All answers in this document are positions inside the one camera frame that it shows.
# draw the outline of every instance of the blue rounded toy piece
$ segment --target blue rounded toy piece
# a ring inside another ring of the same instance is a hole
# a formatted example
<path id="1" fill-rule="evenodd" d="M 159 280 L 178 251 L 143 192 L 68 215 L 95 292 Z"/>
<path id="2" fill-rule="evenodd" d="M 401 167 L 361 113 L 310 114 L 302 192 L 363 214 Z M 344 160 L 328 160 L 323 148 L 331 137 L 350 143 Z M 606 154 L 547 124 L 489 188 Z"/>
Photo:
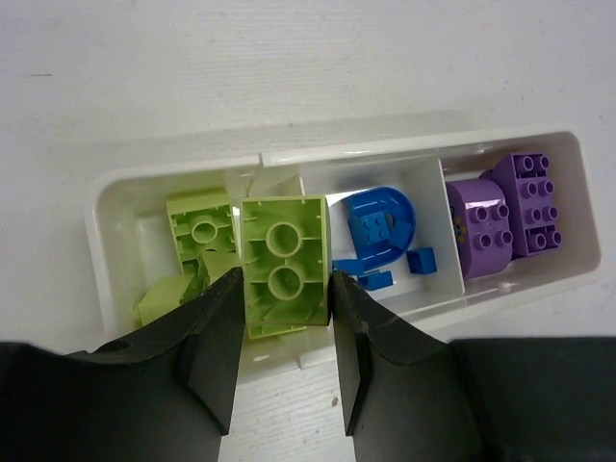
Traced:
<path id="1" fill-rule="evenodd" d="M 402 257 L 415 237 L 415 210 L 402 192 L 374 188 L 344 199 L 348 226 L 363 271 Z"/>

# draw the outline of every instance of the held green block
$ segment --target held green block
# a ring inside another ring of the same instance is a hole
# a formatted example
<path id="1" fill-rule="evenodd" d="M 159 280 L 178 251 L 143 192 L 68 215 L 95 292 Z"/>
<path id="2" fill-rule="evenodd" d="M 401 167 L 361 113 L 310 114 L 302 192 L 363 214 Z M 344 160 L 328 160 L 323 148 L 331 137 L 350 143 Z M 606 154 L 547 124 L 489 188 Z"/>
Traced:
<path id="1" fill-rule="evenodd" d="M 248 338 L 250 340 L 264 339 L 274 335 L 291 334 L 306 330 L 305 325 L 248 325 Z"/>
<path id="2" fill-rule="evenodd" d="M 150 324 L 197 295 L 194 274 L 164 277 L 148 289 L 133 308 L 133 314 L 142 325 Z"/>
<path id="3" fill-rule="evenodd" d="M 225 191 L 174 196 L 167 201 L 167 215 L 182 272 L 197 273 L 202 250 L 236 251 L 230 199 Z"/>
<path id="4" fill-rule="evenodd" d="M 198 269 L 196 280 L 205 291 L 220 277 L 234 267 L 240 267 L 240 256 L 235 252 L 216 252 L 215 250 L 203 249 L 197 257 Z"/>
<path id="5" fill-rule="evenodd" d="M 328 209 L 322 195 L 242 201 L 249 326 L 328 325 Z"/>

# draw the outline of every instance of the purple block stud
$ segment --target purple block stud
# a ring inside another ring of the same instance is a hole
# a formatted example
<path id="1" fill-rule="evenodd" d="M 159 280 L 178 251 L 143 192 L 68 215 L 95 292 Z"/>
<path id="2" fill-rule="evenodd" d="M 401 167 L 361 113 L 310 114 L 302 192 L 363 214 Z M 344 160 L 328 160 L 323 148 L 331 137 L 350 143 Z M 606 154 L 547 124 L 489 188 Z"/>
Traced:
<path id="1" fill-rule="evenodd" d="M 451 181 L 447 195 L 463 276 L 504 270 L 511 261 L 513 234 L 501 189 L 489 180 Z"/>
<path id="2" fill-rule="evenodd" d="M 550 159 L 544 154 L 509 154 L 480 177 L 494 181 L 504 193 L 516 257 L 536 255 L 562 243 L 555 230 L 558 209 L 552 202 L 554 184 L 548 168 Z"/>

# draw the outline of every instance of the tabletop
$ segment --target tabletop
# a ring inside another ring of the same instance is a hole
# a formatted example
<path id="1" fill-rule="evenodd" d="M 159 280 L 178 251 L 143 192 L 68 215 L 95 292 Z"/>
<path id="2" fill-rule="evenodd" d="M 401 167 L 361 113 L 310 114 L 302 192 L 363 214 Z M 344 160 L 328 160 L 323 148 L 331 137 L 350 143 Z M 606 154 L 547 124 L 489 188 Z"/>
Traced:
<path id="1" fill-rule="evenodd" d="M 602 275 L 437 336 L 614 335 L 615 19 L 607 0 L 4 2 L 0 338 L 102 342 L 84 202 L 111 169 L 544 122 L 582 138 Z M 335 368 L 322 367 L 315 393 L 337 423 Z M 248 395 L 236 412 L 256 412 Z M 291 397 L 272 441 L 295 422 L 295 460 L 353 460 L 339 425 L 322 424 L 331 441 L 302 436 L 313 411 Z M 268 436 L 240 427 L 232 441 L 257 460 L 249 443 Z M 239 460 L 231 446 L 221 460 Z"/>

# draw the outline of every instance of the white container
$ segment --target white container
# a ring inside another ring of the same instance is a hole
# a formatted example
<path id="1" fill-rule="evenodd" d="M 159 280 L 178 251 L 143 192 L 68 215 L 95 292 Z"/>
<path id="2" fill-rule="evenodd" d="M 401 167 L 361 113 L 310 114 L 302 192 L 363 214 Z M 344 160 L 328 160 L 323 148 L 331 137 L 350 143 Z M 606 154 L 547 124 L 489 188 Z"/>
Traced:
<path id="1" fill-rule="evenodd" d="M 464 281 L 445 181 L 476 178 L 509 152 L 543 152 L 552 161 L 562 246 L 517 260 L 500 274 Z M 224 187 L 243 196 L 326 194 L 332 257 L 354 249 L 341 199 L 388 185 L 406 193 L 417 215 L 414 246 L 434 248 L 437 273 L 411 275 L 405 259 L 384 268 L 395 285 L 372 296 L 430 331 L 598 277 L 602 254 L 578 137 L 568 129 L 530 127 L 263 153 L 230 160 L 119 170 L 90 191 L 87 228 L 106 336 L 135 328 L 132 308 L 158 278 L 179 271 L 168 230 L 167 197 Z M 240 380 L 334 359 L 328 328 L 244 342 Z"/>

